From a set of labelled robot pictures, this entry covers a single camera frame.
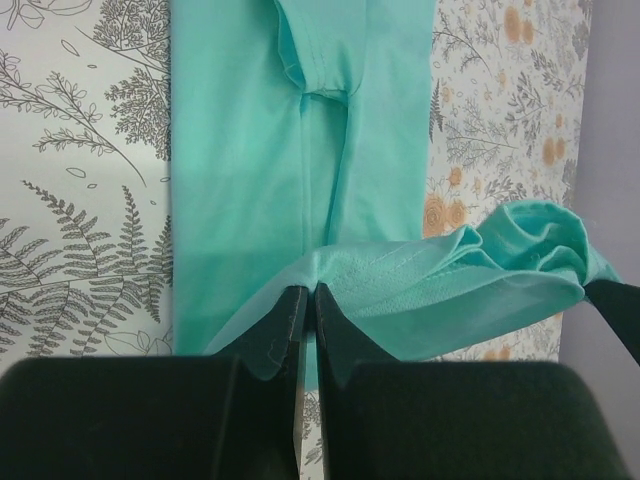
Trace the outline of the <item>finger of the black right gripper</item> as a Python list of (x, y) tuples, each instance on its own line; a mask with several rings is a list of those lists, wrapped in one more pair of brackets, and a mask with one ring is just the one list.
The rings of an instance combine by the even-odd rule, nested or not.
[(586, 298), (599, 311), (631, 355), (640, 355), (640, 293), (637, 286), (597, 280), (585, 287)]

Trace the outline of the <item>mint green t shirt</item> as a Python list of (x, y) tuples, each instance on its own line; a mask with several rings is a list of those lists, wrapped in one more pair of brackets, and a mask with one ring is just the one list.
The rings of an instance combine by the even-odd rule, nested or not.
[(329, 287), (388, 353), (427, 360), (615, 280), (547, 201), (426, 238), (431, 1), (171, 6), (173, 343), (212, 354), (289, 286)]

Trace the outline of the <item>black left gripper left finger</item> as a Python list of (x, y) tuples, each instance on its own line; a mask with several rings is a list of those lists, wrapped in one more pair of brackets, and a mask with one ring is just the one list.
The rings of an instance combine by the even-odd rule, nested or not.
[(5, 479), (295, 479), (308, 292), (211, 356), (31, 358), (1, 378)]

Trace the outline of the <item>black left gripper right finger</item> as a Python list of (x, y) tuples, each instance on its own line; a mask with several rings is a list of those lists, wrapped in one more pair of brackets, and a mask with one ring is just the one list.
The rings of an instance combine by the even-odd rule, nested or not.
[(314, 294), (329, 479), (626, 479), (579, 375), (542, 361), (403, 362)]

